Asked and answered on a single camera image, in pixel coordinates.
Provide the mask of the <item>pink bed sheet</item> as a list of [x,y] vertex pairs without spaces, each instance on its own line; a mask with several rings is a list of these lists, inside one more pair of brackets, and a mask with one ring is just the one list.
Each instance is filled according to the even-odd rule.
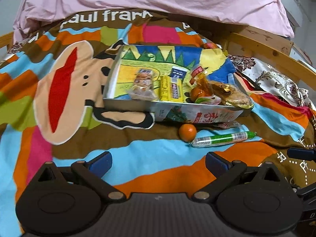
[[50,24],[76,12],[122,8],[183,14],[294,36],[281,0],[21,0],[13,23],[13,38],[21,41],[41,23]]

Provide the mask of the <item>clear mixed nut packet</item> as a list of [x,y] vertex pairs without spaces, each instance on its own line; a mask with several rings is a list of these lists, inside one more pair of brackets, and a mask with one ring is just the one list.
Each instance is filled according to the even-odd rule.
[[154,101],[157,95],[154,91],[152,69],[140,69],[133,82],[133,86],[127,91],[133,100]]

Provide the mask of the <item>colourful monkey print blanket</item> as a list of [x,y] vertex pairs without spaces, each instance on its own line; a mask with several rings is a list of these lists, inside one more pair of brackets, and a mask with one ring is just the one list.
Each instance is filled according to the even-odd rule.
[[158,44],[159,62],[222,61],[215,42],[241,26],[132,10],[75,14],[35,32],[1,62],[1,236],[21,236],[15,206],[44,162],[68,166],[109,150],[106,181],[122,192],[192,194],[214,180],[178,126],[143,112],[106,112],[102,91],[119,41]]

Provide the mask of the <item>floral white brown cloth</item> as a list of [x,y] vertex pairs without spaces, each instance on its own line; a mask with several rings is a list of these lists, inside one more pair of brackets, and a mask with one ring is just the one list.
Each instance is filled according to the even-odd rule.
[[229,55],[228,58],[236,69],[263,91],[281,97],[292,106],[307,106],[315,110],[308,90],[300,88],[292,79],[271,65],[254,57]]

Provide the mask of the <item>clear bag brown floss snack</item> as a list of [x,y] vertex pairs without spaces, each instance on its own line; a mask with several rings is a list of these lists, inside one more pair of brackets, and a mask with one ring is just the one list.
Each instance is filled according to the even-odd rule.
[[221,98],[222,102],[224,102],[225,104],[229,104],[231,106],[242,108],[242,109],[252,109],[254,107],[254,102],[247,94],[243,93],[235,85],[231,85],[231,84],[229,85],[234,89],[234,91],[232,91],[230,95],[216,95],[215,94],[216,96]]

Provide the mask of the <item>gold foil snack packet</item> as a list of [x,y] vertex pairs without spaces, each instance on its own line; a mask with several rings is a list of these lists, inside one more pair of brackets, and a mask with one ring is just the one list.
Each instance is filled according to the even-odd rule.
[[213,92],[216,95],[230,95],[234,89],[229,84],[211,80],[209,82],[212,86]]

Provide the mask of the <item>yellow green snack bar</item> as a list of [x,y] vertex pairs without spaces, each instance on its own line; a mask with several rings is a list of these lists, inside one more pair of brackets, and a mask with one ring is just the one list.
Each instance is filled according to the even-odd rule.
[[160,100],[166,102],[184,102],[182,81],[180,78],[173,78],[167,75],[161,76]]

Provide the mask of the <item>orange snack pouch red label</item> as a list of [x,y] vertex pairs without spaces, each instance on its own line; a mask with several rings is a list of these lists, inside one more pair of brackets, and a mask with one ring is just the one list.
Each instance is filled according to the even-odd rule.
[[208,82],[206,70],[201,64],[195,65],[190,71],[190,100],[195,104],[219,105],[221,99],[214,94],[212,85]]

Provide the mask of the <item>orange mandarin fruit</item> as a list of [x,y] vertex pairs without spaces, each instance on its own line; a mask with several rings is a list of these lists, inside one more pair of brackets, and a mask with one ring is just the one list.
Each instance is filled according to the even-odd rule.
[[178,135],[184,142],[191,142],[194,140],[197,134],[197,129],[193,124],[183,124],[179,130]]

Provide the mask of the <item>colourful dinosaur tin tray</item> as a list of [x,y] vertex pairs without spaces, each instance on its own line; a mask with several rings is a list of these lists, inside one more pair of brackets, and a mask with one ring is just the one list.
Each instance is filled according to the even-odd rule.
[[104,106],[150,112],[158,121],[233,121],[248,114],[254,102],[235,84],[233,74],[215,76],[228,62],[220,49],[124,45],[110,70]]

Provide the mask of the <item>white red chinese snack bag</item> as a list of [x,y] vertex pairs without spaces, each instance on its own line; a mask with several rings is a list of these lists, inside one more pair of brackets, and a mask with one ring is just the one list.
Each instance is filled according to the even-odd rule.
[[212,124],[234,121],[243,109],[233,106],[153,102],[150,108],[156,121],[176,121],[189,124]]

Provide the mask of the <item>green white sausage stick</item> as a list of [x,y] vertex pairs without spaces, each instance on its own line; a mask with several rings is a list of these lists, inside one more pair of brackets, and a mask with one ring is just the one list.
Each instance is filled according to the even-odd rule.
[[195,148],[224,146],[253,139],[254,137],[256,137],[256,135],[256,132],[245,131],[231,134],[198,137],[191,142],[191,146]]

